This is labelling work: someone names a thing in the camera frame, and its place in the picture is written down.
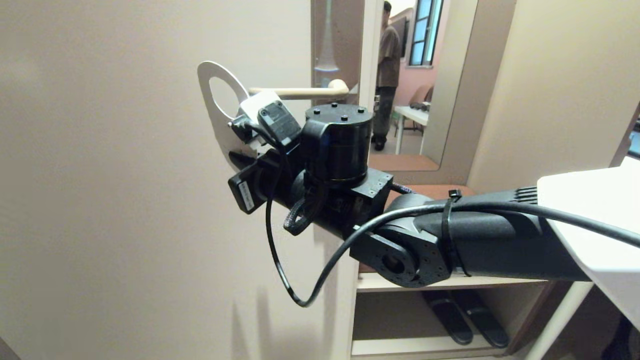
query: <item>table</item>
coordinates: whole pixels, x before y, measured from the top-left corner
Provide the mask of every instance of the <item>table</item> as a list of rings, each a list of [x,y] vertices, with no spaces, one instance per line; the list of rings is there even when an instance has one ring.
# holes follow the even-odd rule
[[[400,115],[398,120],[398,141],[396,143],[396,155],[400,154],[400,147],[402,146],[402,135],[404,132],[404,120],[410,119],[422,126],[427,126],[429,122],[429,112],[411,109],[409,106],[396,106],[394,111]],[[424,132],[422,133],[422,143],[420,145],[420,153],[422,154],[422,146],[424,146]]]

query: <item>man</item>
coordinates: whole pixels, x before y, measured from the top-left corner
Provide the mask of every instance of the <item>man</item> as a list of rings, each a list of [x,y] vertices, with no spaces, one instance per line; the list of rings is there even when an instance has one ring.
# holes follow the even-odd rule
[[[371,139],[371,142],[375,143],[377,151],[384,149],[385,142],[387,142],[391,110],[400,75],[400,36],[396,29],[389,26],[389,15],[391,15],[391,4],[385,1],[376,82],[376,94],[380,95],[380,103],[373,119],[373,137]]]

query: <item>wall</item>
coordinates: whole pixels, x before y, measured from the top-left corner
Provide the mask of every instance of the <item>wall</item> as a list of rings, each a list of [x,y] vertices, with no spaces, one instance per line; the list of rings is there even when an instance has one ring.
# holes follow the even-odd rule
[[[464,3],[466,8],[473,5],[470,1]],[[457,12],[462,8],[459,4],[454,6]],[[436,81],[438,90],[433,94],[429,124],[422,138],[422,154],[438,164],[449,141],[451,124],[465,125],[464,130],[455,133],[455,127],[452,128],[451,138],[467,139],[448,149],[455,154],[473,153],[476,149],[477,134],[489,107],[514,9],[515,0],[479,1],[477,7],[467,10],[471,12],[469,19],[451,24],[447,29],[443,65]],[[464,167],[464,163],[459,161],[458,166]]]
[[[400,63],[400,77],[398,79],[398,88],[396,89],[395,105],[408,105],[416,90],[421,86],[426,86],[421,97],[424,98],[430,86],[435,84],[436,75],[438,74],[438,66],[440,64],[440,55],[445,39],[445,29],[447,28],[447,19],[449,18],[449,8],[452,0],[444,0],[442,3],[442,13],[440,15],[440,25],[438,27],[438,35],[436,38],[436,47],[433,53],[432,68],[425,67],[407,67],[409,56],[411,55],[411,39],[413,39],[413,10],[407,13],[410,20],[408,44],[406,47],[406,56]]]
[[[639,15],[638,2],[517,2],[471,188],[609,166],[640,100]]]
[[[244,215],[228,190],[196,76],[216,60],[247,87],[309,86],[310,3],[280,5],[3,6],[0,337],[23,360],[348,357],[355,262],[310,309],[291,302],[264,209]],[[276,242],[306,297],[339,240],[292,239],[284,216]]]

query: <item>label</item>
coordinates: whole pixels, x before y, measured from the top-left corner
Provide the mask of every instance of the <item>label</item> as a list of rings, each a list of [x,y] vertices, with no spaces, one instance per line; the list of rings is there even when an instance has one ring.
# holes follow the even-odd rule
[[[244,200],[244,206],[247,211],[253,209],[255,204],[253,203],[253,198],[251,197],[251,191],[249,191],[249,185],[246,184],[246,181],[243,181],[238,185],[240,188],[240,194],[242,194],[242,199]]]

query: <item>shelf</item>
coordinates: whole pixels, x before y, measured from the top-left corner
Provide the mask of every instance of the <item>shelf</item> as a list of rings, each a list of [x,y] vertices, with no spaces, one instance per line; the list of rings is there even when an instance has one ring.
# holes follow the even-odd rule
[[[449,337],[419,293],[358,294],[351,358],[443,359],[504,353],[468,324],[474,339],[460,345]]]
[[[449,336],[431,338],[354,340],[351,346],[352,359],[441,359],[442,356],[489,356],[501,355],[504,349],[492,348],[484,338],[476,334],[474,342],[460,345]]]
[[[437,282],[424,288],[403,288],[386,280],[377,273],[360,273],[358,274],[358,283],[356,287],[357,292],[359,293],[374,293],[385,291],[454,290],[456,288],[481,289],[545,281],[546,280],[537,279],[512,279],[509,277],[466,277],[463,275],[452,275],[447,280]]]

